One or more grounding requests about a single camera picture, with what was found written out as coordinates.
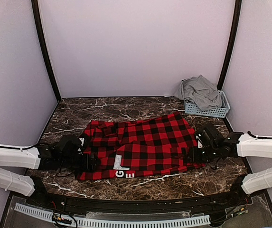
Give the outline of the red black plaid shirt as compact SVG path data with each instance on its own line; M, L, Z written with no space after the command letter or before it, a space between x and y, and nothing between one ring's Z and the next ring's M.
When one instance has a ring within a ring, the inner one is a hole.
M80 181L171 175L200 169L188 154L197 147L195 131L180 112L130 122L91 121L85 154L94 155L94 171L76 175Z

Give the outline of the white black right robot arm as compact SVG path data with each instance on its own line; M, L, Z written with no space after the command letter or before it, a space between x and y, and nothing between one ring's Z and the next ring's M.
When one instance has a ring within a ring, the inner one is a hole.
M272 136L251 132L231 132L224 137L215 126L208 124L195 133L198 145L187 153L189 163L208 163L228 157L272 158ZM252 174L240 175L226 196L230 206L236 206L244 195L272 188L272 167Z

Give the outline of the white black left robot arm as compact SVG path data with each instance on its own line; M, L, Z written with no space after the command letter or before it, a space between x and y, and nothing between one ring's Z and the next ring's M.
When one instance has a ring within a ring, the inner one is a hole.
M74 174L93 172L100 164L97 156L85 153L89 137L64 135L58 142L38 143L32 146L13 146L0 144L0 188L31 196L40 206L47 207L51 197L43 191L44 185L39 178L19 175L5 167L18 167L39 171L66 168Z

